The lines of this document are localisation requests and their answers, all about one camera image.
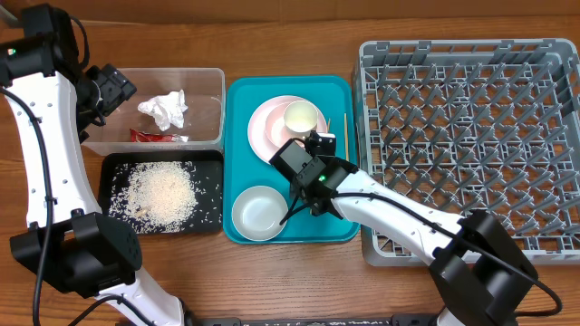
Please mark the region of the white paper cup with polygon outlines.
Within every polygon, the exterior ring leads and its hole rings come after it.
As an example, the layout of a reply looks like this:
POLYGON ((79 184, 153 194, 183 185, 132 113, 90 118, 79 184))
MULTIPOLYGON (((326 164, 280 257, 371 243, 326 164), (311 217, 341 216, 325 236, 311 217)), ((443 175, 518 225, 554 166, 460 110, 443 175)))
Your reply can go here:
POLYGON ((318 109, 310 101, 293 101, 285 108, 284 124, 292 136, 305 136, 318 125, 318 109))

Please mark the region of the red snack wrapper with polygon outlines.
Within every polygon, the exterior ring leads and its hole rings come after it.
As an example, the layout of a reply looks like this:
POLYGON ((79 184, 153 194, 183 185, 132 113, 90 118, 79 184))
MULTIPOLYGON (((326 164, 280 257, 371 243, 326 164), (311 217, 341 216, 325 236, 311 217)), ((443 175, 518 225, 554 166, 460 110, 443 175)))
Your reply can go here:
POLYGON ((188 136, 181 136, 176 134, 153 134, 135 129, 130 129, 130 140, 132 142, 187 142, 188 136))

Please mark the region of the white tissue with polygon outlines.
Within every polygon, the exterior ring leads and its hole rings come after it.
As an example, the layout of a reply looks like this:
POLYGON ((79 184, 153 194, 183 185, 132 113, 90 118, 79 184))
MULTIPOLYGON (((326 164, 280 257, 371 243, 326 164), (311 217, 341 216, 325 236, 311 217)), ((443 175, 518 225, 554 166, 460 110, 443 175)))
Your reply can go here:
POLYGON ((160 131, 166 131, 171 126, 182 129, 185 123, 184 112, 188 108, 183 90, 171 91, 138 105, 138 111, 151 116, 160 131))

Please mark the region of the grey bowl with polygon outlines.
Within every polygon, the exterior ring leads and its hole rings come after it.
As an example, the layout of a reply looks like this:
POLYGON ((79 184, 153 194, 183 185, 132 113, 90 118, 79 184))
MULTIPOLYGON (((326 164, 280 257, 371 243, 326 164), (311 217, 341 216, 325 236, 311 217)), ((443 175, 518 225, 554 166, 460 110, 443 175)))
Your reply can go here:
POLYGON ((285 227, 280 224, 288 212, 285 198, 275 189, 254 186, 244 190, 232 207, 232 222, 245 239, 264 242, 275 238, 285 227))

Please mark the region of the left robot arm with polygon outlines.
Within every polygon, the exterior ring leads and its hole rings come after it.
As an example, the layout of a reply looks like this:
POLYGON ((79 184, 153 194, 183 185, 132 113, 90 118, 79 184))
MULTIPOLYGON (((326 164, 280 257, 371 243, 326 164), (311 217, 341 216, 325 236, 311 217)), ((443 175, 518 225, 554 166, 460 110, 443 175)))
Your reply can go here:
POLYGON ((14 259, 62 293, 108 303, 136 325, 193 325, 195 315, 142 264, 139 239, 106 216, 88 181, 81 145, 90 125, 136 91, 112 65, 89 63, 81 23, 48 4, 23 10, 22 39, 1 46, 1 92, 17 124, 28 185, 26 229, 14 259))

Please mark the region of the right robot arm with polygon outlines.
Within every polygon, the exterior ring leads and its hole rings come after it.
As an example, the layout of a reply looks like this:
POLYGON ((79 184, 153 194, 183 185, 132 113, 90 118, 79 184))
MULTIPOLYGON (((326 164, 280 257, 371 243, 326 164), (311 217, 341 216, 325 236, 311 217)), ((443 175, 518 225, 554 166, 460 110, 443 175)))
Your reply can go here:
POLYGON ((538 275, 495 217, 422 205, 336 157, 334 147, 332 135, 312 134, 303 145, 288 140, 269 162, 314 215, 370 227, 425 263, 445 305, 436 324, 516 324, 538 275))

